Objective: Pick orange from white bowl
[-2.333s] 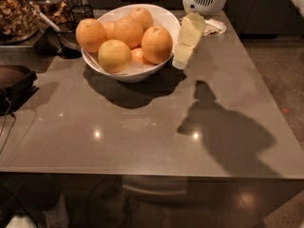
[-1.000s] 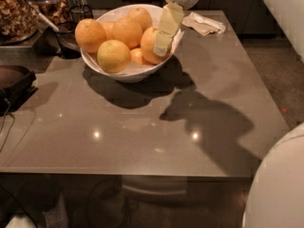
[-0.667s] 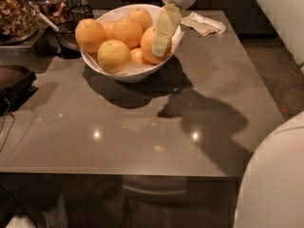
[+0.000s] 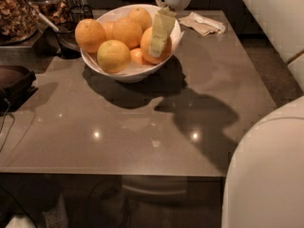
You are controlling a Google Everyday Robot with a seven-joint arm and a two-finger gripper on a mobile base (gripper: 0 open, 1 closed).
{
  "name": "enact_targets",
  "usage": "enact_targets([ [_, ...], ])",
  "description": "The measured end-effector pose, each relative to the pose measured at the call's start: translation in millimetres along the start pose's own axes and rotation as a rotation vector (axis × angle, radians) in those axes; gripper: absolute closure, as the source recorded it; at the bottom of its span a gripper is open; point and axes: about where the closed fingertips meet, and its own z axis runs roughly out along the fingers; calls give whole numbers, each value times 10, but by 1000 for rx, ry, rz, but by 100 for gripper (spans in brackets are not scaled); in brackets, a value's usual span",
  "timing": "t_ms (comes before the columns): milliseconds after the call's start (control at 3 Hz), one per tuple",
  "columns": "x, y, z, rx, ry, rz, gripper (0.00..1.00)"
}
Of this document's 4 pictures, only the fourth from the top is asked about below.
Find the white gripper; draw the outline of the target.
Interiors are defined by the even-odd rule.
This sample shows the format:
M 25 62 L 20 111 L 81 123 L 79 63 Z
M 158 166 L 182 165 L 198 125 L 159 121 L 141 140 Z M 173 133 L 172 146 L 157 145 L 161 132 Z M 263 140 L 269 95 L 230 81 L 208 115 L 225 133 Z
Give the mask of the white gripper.
M 167 45 L 167 40 L 175 26 L 176 13 L 174 11 L 185 10 L 192 0 L 155 1 L 162 9 L 159 9 L 154 16 L 149 54 L 159 58 L 162 55 L 164 48 Z

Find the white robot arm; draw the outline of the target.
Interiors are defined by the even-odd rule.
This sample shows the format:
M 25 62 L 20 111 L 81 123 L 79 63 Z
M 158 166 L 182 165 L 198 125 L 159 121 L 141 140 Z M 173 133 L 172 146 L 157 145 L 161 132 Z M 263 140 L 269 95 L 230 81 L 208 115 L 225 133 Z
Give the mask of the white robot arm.
M 297 82 L 303 81 L 303 0 L 242 0 Z M 242 47 L 220 47 L 222 72 L 207 81 L 238 112 L 245 131 L 225 167 L 215 228 L 304 228 L 304 105 L 273 109 Z

